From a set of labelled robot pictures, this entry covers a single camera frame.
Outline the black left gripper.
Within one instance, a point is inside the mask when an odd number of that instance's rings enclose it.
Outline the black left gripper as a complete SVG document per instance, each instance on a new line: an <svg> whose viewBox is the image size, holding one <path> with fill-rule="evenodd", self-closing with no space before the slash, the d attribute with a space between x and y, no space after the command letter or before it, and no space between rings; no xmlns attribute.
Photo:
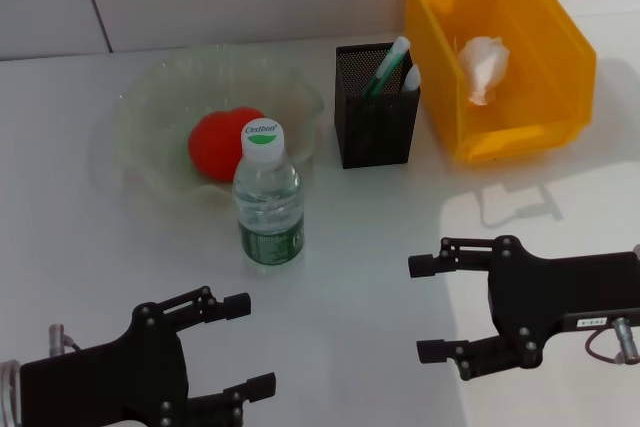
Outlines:
<svg viewBox="0 0 640 427"><path fill-rule="evenodd" d="M107 426L134 420L146 426L243 426L244 403L273 397L275 374L187 400L186 363L177 333L250 314L248 293L220 300L209 286L138 306L118 339L22 365L23 424Z"/></svg>

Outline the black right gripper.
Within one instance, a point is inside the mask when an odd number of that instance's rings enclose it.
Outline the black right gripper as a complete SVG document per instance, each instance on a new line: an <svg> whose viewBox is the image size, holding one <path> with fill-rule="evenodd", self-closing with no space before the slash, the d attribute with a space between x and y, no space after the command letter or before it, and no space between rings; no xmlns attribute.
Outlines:
<svg viewBox="0 0 640 427"><path fill-rule="evenodd" d="M422 364L452 360L463 381L543 360L547 341L563 332L639 325L639 258L632 251L547 259L513 236L443 237L440 250L408 258L411 278L455 271L488 274L498 336L416 343Z"/></svg>

